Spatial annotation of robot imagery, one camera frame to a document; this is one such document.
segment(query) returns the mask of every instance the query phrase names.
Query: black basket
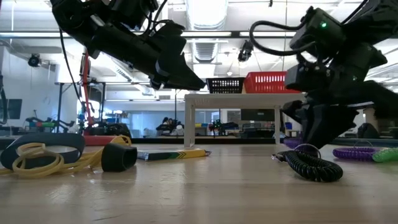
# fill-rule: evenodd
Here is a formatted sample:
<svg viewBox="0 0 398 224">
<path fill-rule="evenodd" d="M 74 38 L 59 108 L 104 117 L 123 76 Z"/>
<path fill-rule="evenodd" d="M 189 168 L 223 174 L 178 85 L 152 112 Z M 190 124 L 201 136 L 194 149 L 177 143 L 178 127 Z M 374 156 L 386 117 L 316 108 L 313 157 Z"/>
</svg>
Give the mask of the black basket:
<svg viewBox="0 0 398 224">
<path fill-rule="evenodd" d="M 242 93 L 244 77 L 207 78 L 210 93 Z"/>
</svg>

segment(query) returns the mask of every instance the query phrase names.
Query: white table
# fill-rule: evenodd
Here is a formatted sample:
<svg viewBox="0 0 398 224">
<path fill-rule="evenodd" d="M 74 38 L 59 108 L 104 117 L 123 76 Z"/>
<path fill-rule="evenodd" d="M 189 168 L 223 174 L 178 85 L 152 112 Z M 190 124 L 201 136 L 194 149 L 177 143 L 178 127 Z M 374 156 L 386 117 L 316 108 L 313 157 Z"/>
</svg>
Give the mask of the white table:
<svg viewBox="0 0 398 224">
<path fill-rule="evenodd" d="M 195 144 L 195 109 L 274 109 L 275 130 L 280 129 L 280 107 L 283 104 L 304 100 L 304 94 L 188 94 L 185 95 L 184 147 Z M 280 143 L 279 134 L 275 141 Z"/>
</svg>

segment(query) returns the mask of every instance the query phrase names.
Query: red basket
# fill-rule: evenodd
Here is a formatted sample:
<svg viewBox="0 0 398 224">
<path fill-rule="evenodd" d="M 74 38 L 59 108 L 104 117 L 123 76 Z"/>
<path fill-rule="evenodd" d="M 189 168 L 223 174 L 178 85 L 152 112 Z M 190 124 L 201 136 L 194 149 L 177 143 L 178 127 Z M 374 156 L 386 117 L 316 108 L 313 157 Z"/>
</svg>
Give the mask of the red basket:
<svg viewBox="0 0 398 224">
<path fill-rule="evenodd" d="M 286 72 L 249 72 L 244 80 L 246 93 L 299 93 L 285 87 Z"/>
</svg>

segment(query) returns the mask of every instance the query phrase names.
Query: green coiled cord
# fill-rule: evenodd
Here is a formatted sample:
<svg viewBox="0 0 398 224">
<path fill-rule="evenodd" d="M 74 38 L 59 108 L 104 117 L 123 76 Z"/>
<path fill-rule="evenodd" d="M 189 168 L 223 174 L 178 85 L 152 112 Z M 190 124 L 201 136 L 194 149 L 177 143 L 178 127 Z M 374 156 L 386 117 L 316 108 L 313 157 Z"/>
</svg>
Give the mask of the green coiled cord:
<svg viewBox="0 0 398 224">
<path fill-rule="evenodd" d="M 373 160 L 375 162 L 398 161 L 398 148 L 381 150 L 373 154 Z"/>
</svg>

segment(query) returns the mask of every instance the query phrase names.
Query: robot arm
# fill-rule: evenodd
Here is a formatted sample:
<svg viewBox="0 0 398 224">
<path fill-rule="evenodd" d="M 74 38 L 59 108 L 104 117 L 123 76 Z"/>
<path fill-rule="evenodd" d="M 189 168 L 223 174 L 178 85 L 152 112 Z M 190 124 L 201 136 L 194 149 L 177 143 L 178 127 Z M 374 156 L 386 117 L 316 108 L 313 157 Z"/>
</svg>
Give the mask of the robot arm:
<svg viewBox="0 0 398 224">
<path fill-rule="evenodd" d="M 61 30 L 84 45 L 91 57 L 104 52 L 147 74 L 158 90 L 179 88 L 200 90 L 205 83 L 190 70 L 182 52 L 186 40 L 184 27 L 173 21 L 156 32 L 135 35 L 148 13 L 157 8 L 156 0 L 51 0 L 55 20 Z"/>
<path fill-rule="evenodd" d="M 290 41 L 292 50 L 279 52 L 259 45 L 252 34 L 259 25 L 296 30 Z M 302 124 L 303 142 L 320 149 L 353 127 L 360 103 L 373 102 L 376 112 L 384 116 L 398 114 L 397 94 L 374 81 L 364 81 L 370 68 L 387 63 L 373 45 L 397 31 L 398 0 L 365 0 L 343 22 L 311 7 L 297 27 L 256 22 L 250 38 L 264 52 L 297 56 L 298 65 L 287 71 L 285 85 L 305 92 L 306 101 L 287 103 L 284 113 Z M 307 61 L 303 51 L 317 61 Z"/>
</svg>

